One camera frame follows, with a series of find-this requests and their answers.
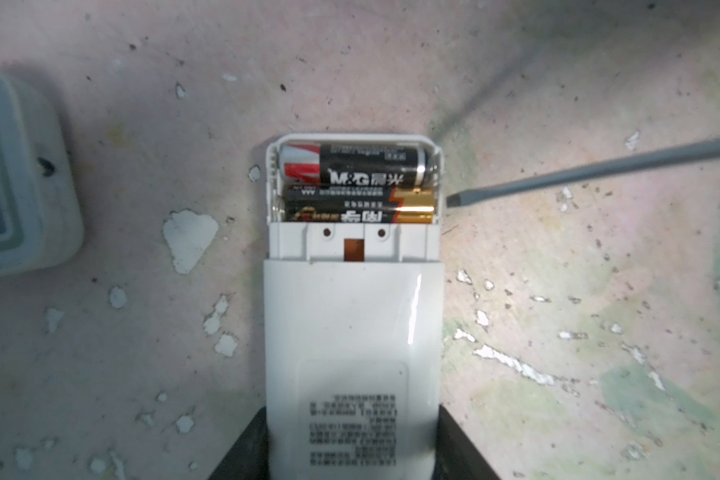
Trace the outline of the white air conditioner remote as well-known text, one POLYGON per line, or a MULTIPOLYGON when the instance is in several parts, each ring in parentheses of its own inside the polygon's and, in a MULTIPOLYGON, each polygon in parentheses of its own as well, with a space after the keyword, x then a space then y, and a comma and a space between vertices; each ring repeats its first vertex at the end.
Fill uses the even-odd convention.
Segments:
POLYGON ((429 479, 439 409, 445 268, 442 149, 410 134, 288 134, 267 148, 263 263, 273 479, 429 479), (437 166, 429 224, 286 222, 288 143, 414 145, 437 166))

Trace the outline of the black red AAA battery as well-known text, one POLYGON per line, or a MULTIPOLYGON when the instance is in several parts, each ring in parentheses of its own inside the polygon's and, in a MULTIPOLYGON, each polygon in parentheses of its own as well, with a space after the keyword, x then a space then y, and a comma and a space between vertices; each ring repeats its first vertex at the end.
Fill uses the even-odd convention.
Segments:
POLYGON ((288 143, 278 162, 285 178, 322 185, 418 188, 437 173, 427 150, 414 145, 288 143))

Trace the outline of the grey buttoned remote control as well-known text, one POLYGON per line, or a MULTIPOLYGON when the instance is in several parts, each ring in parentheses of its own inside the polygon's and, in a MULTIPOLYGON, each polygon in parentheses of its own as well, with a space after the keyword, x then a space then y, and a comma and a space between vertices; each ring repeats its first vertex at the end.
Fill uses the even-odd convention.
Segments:
POLYGON ((56 109, 40 91, 0 71, 0 277, 64 263, 83 238, 56 109))

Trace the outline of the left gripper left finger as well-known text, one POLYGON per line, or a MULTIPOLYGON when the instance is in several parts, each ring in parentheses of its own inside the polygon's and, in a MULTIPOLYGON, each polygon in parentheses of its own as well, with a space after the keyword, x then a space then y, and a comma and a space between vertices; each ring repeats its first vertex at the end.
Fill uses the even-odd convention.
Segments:
POLYGON ((269 479, 269 431, 265 407, 256 412, 208 479, 269 479))

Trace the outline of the black gold AAA battery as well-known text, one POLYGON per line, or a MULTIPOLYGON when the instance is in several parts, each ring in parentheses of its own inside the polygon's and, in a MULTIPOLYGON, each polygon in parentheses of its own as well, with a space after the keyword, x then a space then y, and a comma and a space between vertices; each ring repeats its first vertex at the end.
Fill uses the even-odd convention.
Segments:
POLYGON ((286 222, 429 224, 437 197, 432 189, 292 185, 276 203, 286 222))

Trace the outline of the orange black screwdriver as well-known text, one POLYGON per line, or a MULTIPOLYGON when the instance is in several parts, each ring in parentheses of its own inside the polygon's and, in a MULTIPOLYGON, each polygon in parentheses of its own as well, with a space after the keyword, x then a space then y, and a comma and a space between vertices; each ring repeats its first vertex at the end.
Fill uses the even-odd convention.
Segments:
POLYGON ((720 159, 720 138, 641 153, 448 195, 448 208, 459 208, 510 195, 567 185, 573 182, 720 159))

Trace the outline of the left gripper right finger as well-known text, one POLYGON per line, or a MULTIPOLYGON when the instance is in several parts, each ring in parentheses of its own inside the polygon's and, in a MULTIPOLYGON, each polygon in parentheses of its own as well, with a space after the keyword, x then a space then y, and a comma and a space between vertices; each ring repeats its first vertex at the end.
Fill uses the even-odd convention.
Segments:
POLYGON ((500 480, 444 405, 438 409, 435 480, 500 480))

